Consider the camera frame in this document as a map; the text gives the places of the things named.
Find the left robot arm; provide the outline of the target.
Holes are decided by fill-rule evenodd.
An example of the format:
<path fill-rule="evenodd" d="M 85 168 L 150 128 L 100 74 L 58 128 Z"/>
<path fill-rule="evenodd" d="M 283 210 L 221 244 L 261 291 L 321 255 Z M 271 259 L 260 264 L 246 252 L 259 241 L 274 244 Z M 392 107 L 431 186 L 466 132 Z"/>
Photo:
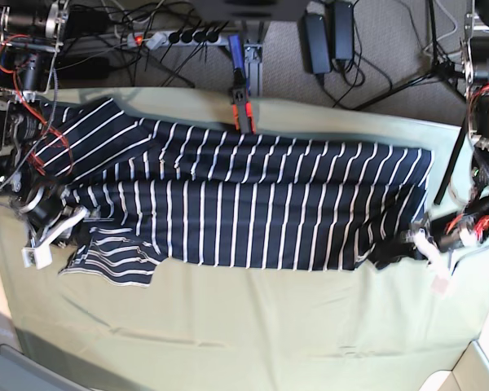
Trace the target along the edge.
<path fill-rule="evenodd" d="M 447 259 L 466 248 L 469 256 L 487 250 L 489 239 L 489 1 L 470 1 L 465 38 L 460 44 L 465 77 L 466 114 L 452 149 L 434 204 L 440 204 L 452 179 L 463 145 L 471 149 L 469 199 L 459 210 L 431 218 L 418 210 L 405 231 L 385 239 L 370 259 L 384 269 L 404 258 L 423 261 L 435 273 L 434 288 L 447 289 L 461 261 Z"/>

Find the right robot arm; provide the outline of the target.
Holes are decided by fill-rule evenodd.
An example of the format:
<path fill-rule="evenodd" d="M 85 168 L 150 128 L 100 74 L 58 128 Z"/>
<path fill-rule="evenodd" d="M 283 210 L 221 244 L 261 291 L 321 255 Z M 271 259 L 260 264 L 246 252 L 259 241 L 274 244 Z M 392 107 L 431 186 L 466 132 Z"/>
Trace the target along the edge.
<path fill-rule="evenodd" d="M 37 153 L 50 142 L 70 153 L 53 122 L 58 99 L 42 112 L 41 95 L 58 92 L 55 61 L 64 44 L 66 1 L 0 7 L 0 196 L 27 229 L 22 248 L 26 266 L 52 263 L 51 245 L 66 244 L 74 227 L 89 216 L 69 207 L 66 188 L 46 173 Z"/>

